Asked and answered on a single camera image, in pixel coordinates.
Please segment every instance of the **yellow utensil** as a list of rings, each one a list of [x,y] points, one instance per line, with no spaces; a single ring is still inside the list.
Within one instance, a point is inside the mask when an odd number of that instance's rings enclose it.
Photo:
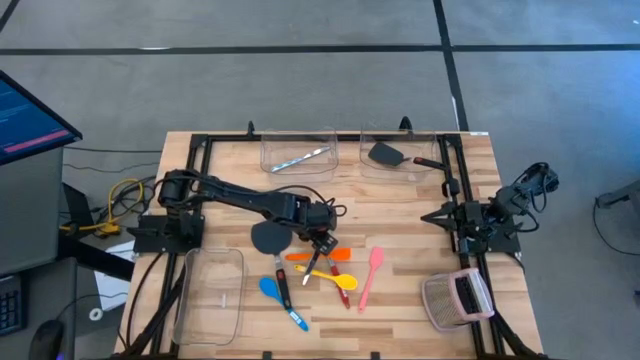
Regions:
[[[307,267],[304,265],[295,265],[293,268],[300,272],[305,272],[307,270]],[[358,287],[358,280],[349,274],[333,276],[318,270],[311,270],[311,275],[335,281],[338,286],[345,290],[355,290]]]

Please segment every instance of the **floor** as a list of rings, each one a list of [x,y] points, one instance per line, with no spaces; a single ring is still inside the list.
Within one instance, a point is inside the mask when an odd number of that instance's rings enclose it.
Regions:
[[[489,131],[505,182],[532,162],[548,161],[560,174],[560,189],[539,216],[540,230],[521,236],[545,351],[567,359],[637,358],[640,309],[633,291],[640,289],[640,258],[607,248],[591,218],[595,196],[640,179],[637,1],[1,0],[0,6],[10,3],[17,6],[0,33],[0,68],[80,129],[83,147],[160,149],[169,130],[239,130],[249,120],[258,130],[359,129],[367,122],[391,128],[407,115],[417,129]],[[455,105],[451,64],[448,69],[437,51],[193,54],[193,47],[438,45],[434,4],[442,3],[454,48],[531,45],[529,51],[454,51]],[[538,50],[580,46],[535,46],[572,44],[635,45],[544,52]],[[191,50],[2,52],[139,47]],[[65,151],[66,163],[102,169],[158,158]],[[148,166],[126,176],[154,173]],[[64,172],[67,183],[98,205],[122,177]],[[615,246],[640,252],[633,216],[620,204],[599,211],[598,222]],[[95,292],[91,273],[80,276],[81,293]],[[92,323],[83,314],[93,306],[79,306],[78,358],[106,356],[116,339],[118,310]]]

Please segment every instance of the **monitor screen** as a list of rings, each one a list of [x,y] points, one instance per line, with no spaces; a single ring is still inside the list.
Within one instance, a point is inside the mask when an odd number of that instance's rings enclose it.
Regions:
[[[81,138],[76,129],[0,72],[0,165]]]

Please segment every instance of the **pink spatula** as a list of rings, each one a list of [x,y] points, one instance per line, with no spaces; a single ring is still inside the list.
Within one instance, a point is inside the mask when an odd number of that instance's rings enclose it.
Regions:
[[[360,305],[358,305],[358,312],[364,312],[364,308],[367,307],[367,298],[369,297],[369,289],[371,288],[371,284],[373,283],[373,274],[375,274],[376,270],[382,265],[382,261],[384,260],[384,253],[382,252],[382,248],[374,247],[371,250],[371,257],[369,258],[369,278],[367,279],[367,284],[364,287],[364,291],[362,292],[362,297],[360,298]]]

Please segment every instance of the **blue spatula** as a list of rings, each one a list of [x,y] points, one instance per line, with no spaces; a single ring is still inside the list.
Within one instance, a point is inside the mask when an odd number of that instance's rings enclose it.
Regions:
[[[276,284],[275,280],[267,277],[260,279],[260,290],[262,290],[263,294],[278,300],[280,305],[284,306],[284,304],[282,303],[282,298],[280,297],[280,292],[278,291],[278,285]],[[298,315],[295,310],[291,309],[287,311],[289,312],[289,316],[291,316],[293,321],[295,321],[302,330],[309,331],[307,323],[302,320],[300,315]]]

